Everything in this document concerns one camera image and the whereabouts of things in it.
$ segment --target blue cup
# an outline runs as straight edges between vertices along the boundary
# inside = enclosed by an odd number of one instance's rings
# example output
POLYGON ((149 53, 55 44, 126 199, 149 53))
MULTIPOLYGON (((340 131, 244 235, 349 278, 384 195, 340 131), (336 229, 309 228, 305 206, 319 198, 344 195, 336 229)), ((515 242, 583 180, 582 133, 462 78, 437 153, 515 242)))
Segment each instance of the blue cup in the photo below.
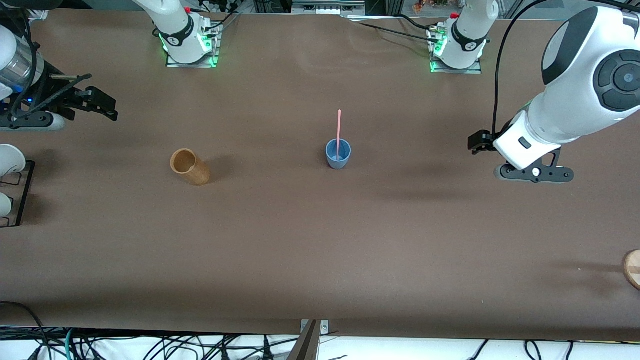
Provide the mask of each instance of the blue cup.
POLYGON ((328 162, 329 166, 335 170, 340 170, 347 165, 349 157, 351 157, 351 145, 349 145, 346 140, 340 139, 340 154, 335 153, 335 146, 335 139, 326 144, 326 147, 324 148, 324 152, 326 153, 326 162, 328 162))

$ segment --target round grey button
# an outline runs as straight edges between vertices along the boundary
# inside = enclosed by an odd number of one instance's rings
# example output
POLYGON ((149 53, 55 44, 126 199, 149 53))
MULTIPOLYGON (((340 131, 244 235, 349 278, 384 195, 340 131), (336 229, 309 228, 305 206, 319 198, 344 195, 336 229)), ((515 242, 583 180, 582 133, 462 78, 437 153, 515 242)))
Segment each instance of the round grey button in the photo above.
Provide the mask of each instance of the round grey button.
POLYGON ((622 65, 613 75, 613 83, 622 91, 631 92, 640 88, 640 65, 622 65))

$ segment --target brown table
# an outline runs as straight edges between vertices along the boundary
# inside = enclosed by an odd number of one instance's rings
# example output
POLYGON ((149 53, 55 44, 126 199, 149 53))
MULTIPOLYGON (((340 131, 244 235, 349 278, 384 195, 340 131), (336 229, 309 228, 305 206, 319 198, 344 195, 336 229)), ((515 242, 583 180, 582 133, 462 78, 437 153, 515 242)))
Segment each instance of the brown table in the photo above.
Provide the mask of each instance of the brown table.
MULTIPOLYGON (((419 34, 396 20, 378 21, 419 34)), ((491 36, 500 39, 507 22, 491 36)), ((500 121, 543 89, 559 22, 522 21, 501 69, 500 121)), ((419 40, 336 16, 242 16, 217 69, 166 69, 144 13, 56 10, 45 58, 118 100, 60 133, 0 133, 36 167, 25 224, 0 231, 0 294, 49 326, 640 339, 622 273, 640 247, 637 116, 564 148, 562 186, 496 180, 484 74, 431 74, 419 40), (353 147, 331 170, 338 108, 353 147), (171 154, 198 153, 189 186, 171 154)), ((3 309, 3 323, 27 324, 3 309)))

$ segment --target white cup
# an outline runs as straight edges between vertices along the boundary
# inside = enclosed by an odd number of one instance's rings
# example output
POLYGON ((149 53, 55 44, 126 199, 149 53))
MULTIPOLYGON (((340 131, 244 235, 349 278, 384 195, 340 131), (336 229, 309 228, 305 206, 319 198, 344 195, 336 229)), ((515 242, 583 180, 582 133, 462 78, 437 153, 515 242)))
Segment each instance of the white cup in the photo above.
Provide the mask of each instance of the white cup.
POLYGON ((0 193, 0 218, 5 217, 11 213, 11 199, 9 196, 0 193))
POLYGON ((0 177, 20 172, 27 166, 27 159, 17 147, 7 143, 0 144, 0 177))

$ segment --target brown cylindrical cup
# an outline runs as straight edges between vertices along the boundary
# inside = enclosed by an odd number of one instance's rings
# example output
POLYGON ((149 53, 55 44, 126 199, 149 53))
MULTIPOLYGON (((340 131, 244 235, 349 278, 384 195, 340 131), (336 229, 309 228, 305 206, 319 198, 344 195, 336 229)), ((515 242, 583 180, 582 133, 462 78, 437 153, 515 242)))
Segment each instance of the brown cylindrical cup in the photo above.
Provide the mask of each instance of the brown cylindrical cup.
POLYGON ((189 149, 180 149, 173 153, 171 169, 192 185, 204 185, 211 177, 207 164, 189 149))

